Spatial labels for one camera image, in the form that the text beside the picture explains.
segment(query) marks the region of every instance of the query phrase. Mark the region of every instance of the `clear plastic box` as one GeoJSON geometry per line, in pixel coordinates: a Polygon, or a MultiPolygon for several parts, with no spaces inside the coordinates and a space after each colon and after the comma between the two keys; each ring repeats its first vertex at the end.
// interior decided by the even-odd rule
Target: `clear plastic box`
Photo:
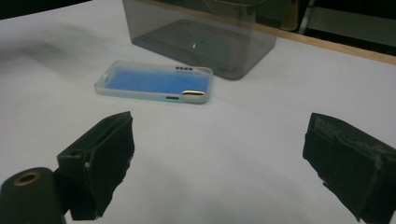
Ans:
{"type": "Polygon", "coordinates": [[[132,43],[227,79],[243,77],[275,45],[253,29],[262,0],[123,0],[132,43]]]}

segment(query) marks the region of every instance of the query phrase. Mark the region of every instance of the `blue phone screen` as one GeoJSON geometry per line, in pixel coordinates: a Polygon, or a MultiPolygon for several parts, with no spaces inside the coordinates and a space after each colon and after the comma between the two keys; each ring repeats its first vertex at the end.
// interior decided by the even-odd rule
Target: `blue phone screen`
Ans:
{"type": "Polygon", "coordinates": [[[181,94],[183,91],[206,92],[208,82],[209,75],[193,71],[121,68],[107,81],[106,88],[181,94]]]}

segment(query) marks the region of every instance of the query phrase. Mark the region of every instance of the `phone case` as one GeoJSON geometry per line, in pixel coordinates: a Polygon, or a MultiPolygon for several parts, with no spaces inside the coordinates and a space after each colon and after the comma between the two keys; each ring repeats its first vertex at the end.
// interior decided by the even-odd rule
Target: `phone case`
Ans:
{"type": "Polygon", "coordinates": [[[205,67],[116,61],[94,88],[107,96],[201,104],[209,100],[212,77],[205,67]]]}

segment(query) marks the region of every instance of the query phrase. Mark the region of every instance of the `gray plastic bin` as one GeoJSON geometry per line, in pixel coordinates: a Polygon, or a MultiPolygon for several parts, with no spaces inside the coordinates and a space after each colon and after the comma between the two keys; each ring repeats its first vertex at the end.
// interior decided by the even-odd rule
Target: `gray plastic bin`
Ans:
{"type": "Polygon", "coordinates": [[[133,44],[238,79],[276,42],[275,36],[253,29],[262,2],[123,0],[123,5],[133,44]]]}

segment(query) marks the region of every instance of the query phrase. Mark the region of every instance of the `white table surface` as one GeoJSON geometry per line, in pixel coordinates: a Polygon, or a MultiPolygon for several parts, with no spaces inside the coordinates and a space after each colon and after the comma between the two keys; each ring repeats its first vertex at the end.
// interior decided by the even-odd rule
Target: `white table surface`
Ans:
{"type": "Polygon", "coordinates": [[[279,38],[244,78],[215,77],[210,101],[187,105],[97,95],[116,60],[178,64],[131,44],[121,0],[0,21],[0,182],[55,170],[99,120],[131,111],[132,166],[95,223],[357,223],[302,157],[310,114],[396,147],[395,65],[279,38]]]}

